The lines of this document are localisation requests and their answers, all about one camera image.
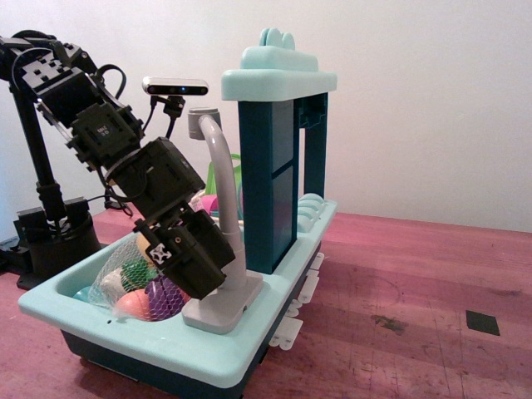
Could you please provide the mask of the black gripper body with marker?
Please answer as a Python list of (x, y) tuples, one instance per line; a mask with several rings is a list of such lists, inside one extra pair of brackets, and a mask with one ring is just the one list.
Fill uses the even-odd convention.
[(228, 240), (203, 210), (138, 219), (134, 231), (147, 239), (145, 254), (155, 266), (194, 299), (219, 288), (226, 279), (223, 268), (235, 260)]

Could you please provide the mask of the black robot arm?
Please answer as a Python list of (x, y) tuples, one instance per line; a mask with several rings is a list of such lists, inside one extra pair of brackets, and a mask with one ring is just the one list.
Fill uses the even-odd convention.
[(86, 200), (64, 200), (53, 176), (37, 119), (44, 116), (104, 187), (118, 187), (116, 199), (140, 212), (135, 231), (148, 240), (148, 258), (202, 299), (234, 260), (214, 221), (190, 207), (204, 182), (167, 138), (144, 142), (141, 121), (106, 89), (102, 73), (79, 46), (42, 32), (1, 40), (1, 78), (16, 103), (41, 201), (18, 215), (33, 267), (49, 278), (98, 249)]

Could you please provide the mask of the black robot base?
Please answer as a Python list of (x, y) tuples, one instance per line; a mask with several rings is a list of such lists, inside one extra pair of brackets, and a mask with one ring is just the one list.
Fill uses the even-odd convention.
[(58, 225), (41, 207), (17, 213), (17, 235), (1, 242), (1, 271), (19, 276), (17, 286), (29, 290), (101, 249), (88, 201), (66, 202), (66, 218)]

